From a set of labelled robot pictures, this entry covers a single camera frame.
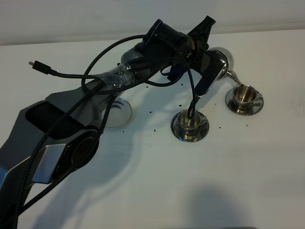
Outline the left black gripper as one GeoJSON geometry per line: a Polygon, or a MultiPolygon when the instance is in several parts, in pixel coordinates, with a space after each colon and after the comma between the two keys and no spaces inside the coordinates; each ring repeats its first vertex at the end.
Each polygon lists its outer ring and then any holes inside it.
{"type": "MultiPolygon", "coordinates": [[[[184,43],[181,45],[183,57],[187,61],[189,69],[198,73],[201,78],[209,65],[222,63],[214,55],[208,52],[209,46],[207,42],[211,28],[214,24],[215,20],[206,16],[205,19],[189,33],[183,34],[185,37],[184,43]]],[[[194,82],[194,92],[198,82],[194,82]]]]}

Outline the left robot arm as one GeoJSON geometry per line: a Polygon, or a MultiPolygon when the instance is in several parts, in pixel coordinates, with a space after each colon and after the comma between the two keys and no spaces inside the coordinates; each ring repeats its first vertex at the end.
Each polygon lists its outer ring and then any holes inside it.
{"type": "Polygon", "coordinates": [[[205,95],[223,67],[208,51],[208,38],[215,21],[206,17],[184,34],[157,20],[145,35],[131,36],[116,45],[139,40],[125,52],[110,71],[91,74],[63,74],[39,61],[34,70],[55,77],[81,79],[77,89],[50,94],[19,112],[13,129],[0,149],[0,220],[4,222],[24,211],[33,184],[61,182],[71,172],[86,165],[96,153],[99,138],[110,115],[110,107],[124,91],[151,81],[166,67],[171,86],[184,73],[196,71],[198,83],[191,82],[192,101],[188,117],[205,95]]]}

